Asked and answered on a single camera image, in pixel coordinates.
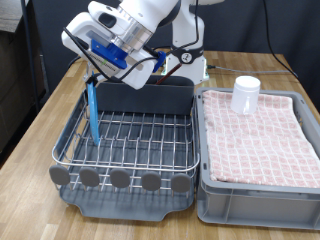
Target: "dish towel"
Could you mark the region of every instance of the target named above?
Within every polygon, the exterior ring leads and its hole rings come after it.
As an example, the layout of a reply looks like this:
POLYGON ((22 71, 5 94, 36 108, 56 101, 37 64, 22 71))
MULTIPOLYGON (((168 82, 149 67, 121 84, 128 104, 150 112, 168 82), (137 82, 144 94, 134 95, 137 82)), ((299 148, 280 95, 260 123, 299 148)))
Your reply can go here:
POLYGON ((292 99, 260 94, 252 115, 233 112, 231 99, 232 93, 203 93, 211 180, 319 188, 319 158, 292 99))

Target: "black cable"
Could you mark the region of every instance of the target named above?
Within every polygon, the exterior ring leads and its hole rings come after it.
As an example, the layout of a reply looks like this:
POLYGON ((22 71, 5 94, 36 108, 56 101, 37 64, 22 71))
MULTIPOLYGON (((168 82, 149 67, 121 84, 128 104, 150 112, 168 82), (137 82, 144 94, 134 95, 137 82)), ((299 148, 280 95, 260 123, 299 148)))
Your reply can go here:
POLYGON ((149 47, 148 45, 143 46, 143 50, 147 51, 151 56, 158 57, 158 52, 149 47))
POLYGON ((72 64, 75 63, 75 61, 77 61, 80 58, 81 58, 80 56, 76 56, 74 59, 72 59, 71 62, 68 64, 68 69, 71 67, 72 64))
POLYGON ((92 63, 92 65, 102 74, 102 76, 107 79, 108 81, 111 82, 115 82, 118 83, 120 81, 122 81, 125 77, 127 77, 139 64, 143 63, 144 61, 148 61, 148 60, 156 60, 158 58, 156 57, 149 57, 149 58, 144 58, 142 60, 140 60, 139 62, 136 62, 121 78, 118 78, 118 81, 115 81, 115 79, 111 79, 110 77, 108 77, 98 66, 98 64, 96 64, 95 61, 92 60, 92 58, 90 57, 90 55, 86 52, 86 50, 80 45, 80 43, 78 42, 78 40, 72 35, 72 33, 69 32, 69 30, 67 28, 63 28, 63 30, 68 34, 68 36, 71 38, 71 40, 77 45, 77 47, 81 50, 81 52, 88 58, 88 60, 92 63))
POLYGON ((35 70, 34 70, 34 63, 33 63, 33 57, 32 57, 32 47, 31 47, 31 41, 30 41, 28 15, 27 15, 25 0, 21 0, 21 8, 22 8, 22 15, 23 15, 23 20, 24 20, 24 27, 25 27, 25 31, 26 31, 29 63, 30 63, 30 70, 31 70, 31 77, 32 77, 32 84, 33 84, 34 101, 36 104, 36 111, 37 111, 37 113, 39 113, 40 104, 39 104, 39 98, 38 98, 36 74, 35 74, 35 70))
POLYGON ((231 68, 224 68, 224 67, 219 67, 219 66, 213 66, 213 65, 207 65, 207 69, 221 69, 221 70, 226 70, 226 71, 231 71, 231 72, 240 72, 240 73, 290 73, 288 70, 274 70, 274 71, 244 71, 244 70, 237 70, 237 69, 231 69, 231 68))
POLYGON ((196 9, 195 9, 195 12, 194 12, 195 22, 196 22, 196 35, 197 35, 196 40, 195 40, 194 42, 191 42, 191 43, 182 45, 181 47, 178 47, 178 48, 176 48, 176 49, 173 49, 173 50, 167 52, 167 54, 166 54, 167 56, 168 56, 169 54, 177 51, 177 50, 180 50, 180 49, 182 49, 182 48, 186 48, 186 47, 189 47, 189 46, 191 46, 191 45, 194 45, 194 44, 196 44, 196 43, 199 41, 199 38, 200 38, 200 37, 199 37, 199 28, 198 28, 198 6, 199 6, 199 0, 196 0, 196 1, 197 1, 197 2, 196 2, 196 9))
POLYGON ((270 35, 269 35, 269 19, 268 19, 268 11, 267 11, 267 4, 265 0, 263 1, 263 6, 264 6, 264 13, 265 13, 265 17, 266 17, 266 31, 267 31, 267 41, 268 41, 268 46, 269 46, 269 50, 272 53, 273 57, 283 66, 285 67, 293 76, 295 76, 296 79, 299 80, 298 75, 293 72, 289 67, 287 67, 283 62, 281 62, 279 60, 279 58, 275 55, 272 47, 271 47, 271 43, 270 43, 270 35))

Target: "gray storage bin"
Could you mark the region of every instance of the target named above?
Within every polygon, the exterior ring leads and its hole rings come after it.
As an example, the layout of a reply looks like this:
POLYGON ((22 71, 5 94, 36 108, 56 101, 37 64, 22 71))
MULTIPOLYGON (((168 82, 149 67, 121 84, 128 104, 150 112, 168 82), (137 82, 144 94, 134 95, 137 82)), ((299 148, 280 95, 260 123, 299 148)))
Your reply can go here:
MULTIPOLYGON (((197 193, 198 216, 207 223, 267 227, 320 229, 320 189, 278 187, 212 181, 202 93, 208 90, 232 92, 225 88, 197 90, 197 124, 200 138, 200 181, 197 193)), ((302 130, 320 156, 320 129, 302 96, 296 92, 261 91, 293 99, 295 115, 302 130)))

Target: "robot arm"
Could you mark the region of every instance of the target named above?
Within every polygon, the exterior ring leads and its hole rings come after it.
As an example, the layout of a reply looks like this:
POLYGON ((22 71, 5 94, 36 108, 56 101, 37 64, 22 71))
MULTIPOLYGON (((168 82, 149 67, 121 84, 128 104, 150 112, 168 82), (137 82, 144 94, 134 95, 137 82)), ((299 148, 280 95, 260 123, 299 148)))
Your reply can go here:
MULTIPOLYGON (((198 4, 208 5, 223 1, 224 0, 199 0, 198 4)), ((177 49, 196 40, 196 24, 194 21, 195 15, 189 10, 190 5, 195 4, 196 0, 182 0, 179 14, 172 22, 173 49, 177 49)), ((188 77, 194 82, 195 85, 209 79, 209 75, 206 71, 207 61, 203 56, 204 28, 204 22, 198 17, 198 42, 194 45, 170 54, 167 57, 164 74, 173 69, 177 64, 181 63, 182 67, 173 74, 174 76, 188 77)))
MULTIPOLYGON (((80 13, 67 29, 108 77, 121 78, 134 64, 152 57, 143 50, 143 46, 177 2, 178 0, 124 0, 115 9, 93 1, 89 4, 89 13, 80 13)), ((62 42, 79 56, 89 60, 65 32, 62 33, 62 42)), ((159 57, 160 60, 139 64, 122 81, 140 89, 152 72, 163 63, 165 56, 159 57)))

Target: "white cup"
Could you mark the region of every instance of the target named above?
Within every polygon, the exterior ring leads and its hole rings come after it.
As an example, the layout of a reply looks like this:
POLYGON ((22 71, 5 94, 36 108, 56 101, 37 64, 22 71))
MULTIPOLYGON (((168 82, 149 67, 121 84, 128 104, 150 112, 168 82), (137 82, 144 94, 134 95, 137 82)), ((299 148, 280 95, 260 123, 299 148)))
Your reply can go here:
POLYGON ((231 109, 238 114, 253 114, 257 109, 260 84, 255 77, 238 77, 234 84, 231 109))

